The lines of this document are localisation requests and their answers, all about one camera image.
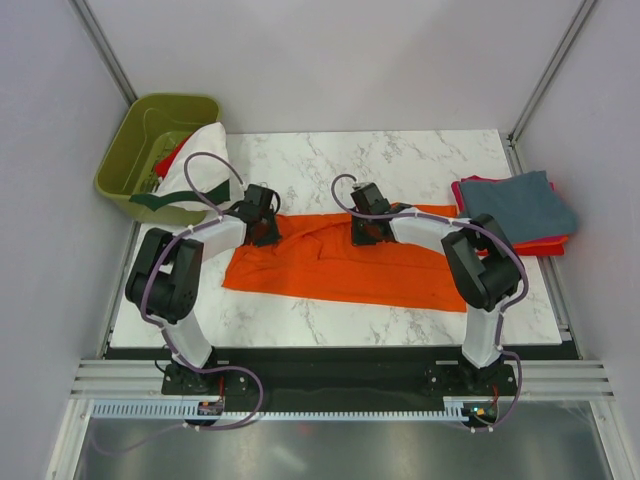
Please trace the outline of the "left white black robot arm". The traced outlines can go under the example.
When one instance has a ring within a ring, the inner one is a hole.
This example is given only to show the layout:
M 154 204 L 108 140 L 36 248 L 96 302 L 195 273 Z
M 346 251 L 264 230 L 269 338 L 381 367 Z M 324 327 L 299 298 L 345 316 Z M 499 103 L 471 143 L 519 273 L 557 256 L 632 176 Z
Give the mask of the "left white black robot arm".
M 276 244 L 280 207 L 278 193 L 250 184 L 244 197 L 216 218 L 176 233 L 154 227 L 144 235 L 125 297 L 143 321 L 160 330 L 173 361 L 186 368 L 185 382 L 198 393 L 211 392 L 220 378 L 212 363 L 214 348 L 195 313 L 202 266 L 243 246 Z

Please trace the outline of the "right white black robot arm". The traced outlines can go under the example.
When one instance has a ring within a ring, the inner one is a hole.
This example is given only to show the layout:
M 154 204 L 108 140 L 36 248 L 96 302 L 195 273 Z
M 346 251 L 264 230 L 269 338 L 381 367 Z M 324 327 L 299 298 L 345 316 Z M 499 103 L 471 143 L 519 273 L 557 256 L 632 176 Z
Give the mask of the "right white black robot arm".
M 455 288 L 467 304 L 458 381 L 467 392 L 483 392 L 494 381 L 491 367 L 501 356 L 504 311 L 520 301 L 526 270 L 498 221 L 489 214 L 449 218 L 391 204 L 373 183 L 357 183 L 351 198 L 352 242 L 392 242 L 444 256 Z

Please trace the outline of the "orange t shirt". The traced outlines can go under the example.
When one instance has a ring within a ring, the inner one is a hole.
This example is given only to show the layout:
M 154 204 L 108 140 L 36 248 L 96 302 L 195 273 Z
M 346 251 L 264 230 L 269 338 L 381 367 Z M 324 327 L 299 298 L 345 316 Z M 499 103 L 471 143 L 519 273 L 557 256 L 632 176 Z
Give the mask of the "orange t shirt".
M 235 250 L 226 289 L 464 313 L 445 257 L 415 245 L 354 246 L 346 213 L 277 216 L 281 239 Z

